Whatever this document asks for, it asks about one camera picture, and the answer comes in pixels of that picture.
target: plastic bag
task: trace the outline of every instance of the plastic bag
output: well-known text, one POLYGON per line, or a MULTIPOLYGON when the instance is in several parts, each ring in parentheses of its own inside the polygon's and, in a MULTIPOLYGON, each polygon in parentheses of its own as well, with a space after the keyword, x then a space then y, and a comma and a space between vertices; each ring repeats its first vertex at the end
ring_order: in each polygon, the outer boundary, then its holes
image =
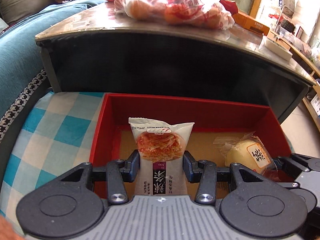
POLYGON ((115 0, 115 12, 137 20, 160 20, 170 25, 193 25, 228 29, 234 25, 231 13, 220 0, 115 0))
POLYGON ((311 57, 313 63, 316 65, 317 68, 320 68, 320 48, 314 47, 311 50, 311 57))
POLYGON ((225 156, 225 166, 231 163, 242 165, 263 174, 266 170, 276 170, 276 165, 259 137, 246 134, 239 140, 236 137, 217 137, 213 142, 225 156))
POLYGON ((135 194, 186 195, 182 157, 194 123, 129 118, 129 124, 140 154, 135 194))

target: cardboard bottom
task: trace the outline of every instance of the cardboard bottom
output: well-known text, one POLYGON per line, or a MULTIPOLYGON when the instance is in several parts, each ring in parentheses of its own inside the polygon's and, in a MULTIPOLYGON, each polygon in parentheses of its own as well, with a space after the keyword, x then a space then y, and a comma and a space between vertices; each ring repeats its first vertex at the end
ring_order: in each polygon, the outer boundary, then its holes
MULTIPOLYGON (((230 136, 241 139, 246 133, 215 133, 215 132, 193 132, 190 135, 186 150, 189 151, 196 160, 208 160, 215 162, 218 167, 225 166, 225 158, 219 152, 217 145, 213 143, 215 138, 222 136, 230 136)), ((121 144, 119 151, 120 159, 127 159, 129 155, 135 150, 136 143, 134 141, 131 131, 121 132, 121 144)), ((135 182, 125 183, 125 187, 130 199, 134 195, 135 182)), ((187 191, 191 195, 191 199, 195 198, 198 183, 187 182, 187 191)), ((217 198, 224 198, 228 194, 228 184, 226 182, 217 183, 217 198)))

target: gray gripper plate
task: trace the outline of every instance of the gray gripper plate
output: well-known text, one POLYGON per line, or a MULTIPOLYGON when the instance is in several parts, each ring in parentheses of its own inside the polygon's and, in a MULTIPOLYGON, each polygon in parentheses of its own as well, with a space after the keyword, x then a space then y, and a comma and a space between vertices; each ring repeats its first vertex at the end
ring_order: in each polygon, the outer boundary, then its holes
MULTIPOLYGON (((320 172, 318 171, 309 171, 301 172, 299 177, 295 180, 300 183, 300 188, 310 191, 316 196, 316 199, 320 199, 320 172)), ((320 208, 320 202, 317 201, 317 207, 320 208)))
MULTIPOLYGON (((189 196, 135 196, 112 206, 90 232, 73 240, 249 240, 222 221, 211 206, 189 196)), ((302 240, 290 236, 286 240, 302 240)))

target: table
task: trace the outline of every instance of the table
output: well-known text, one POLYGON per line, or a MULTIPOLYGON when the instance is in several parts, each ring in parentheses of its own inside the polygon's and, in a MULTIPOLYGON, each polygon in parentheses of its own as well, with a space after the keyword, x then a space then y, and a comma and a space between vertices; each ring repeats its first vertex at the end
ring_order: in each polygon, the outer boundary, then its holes
POLYGON ((310 75, 235 25, 213 31, 115 15, 113 3, 75 14, 36 36, 55 92, 171 95, 269 105, 280 122, 310 75))

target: label sticker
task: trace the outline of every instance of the label sticker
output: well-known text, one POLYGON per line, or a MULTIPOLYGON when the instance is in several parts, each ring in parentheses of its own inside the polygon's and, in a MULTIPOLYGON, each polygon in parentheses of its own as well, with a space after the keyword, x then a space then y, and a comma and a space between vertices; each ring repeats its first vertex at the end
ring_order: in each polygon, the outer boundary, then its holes
POLYGON ((252 144, 247 147, 247 151, 255 160, 259 168, 264 168, 271 164, 271 161, 259 143, 252 144))
POLYGON ((152 165, 153 190, 152 194, 165 194, 166 186, 166 162, 156 162, 152 165))

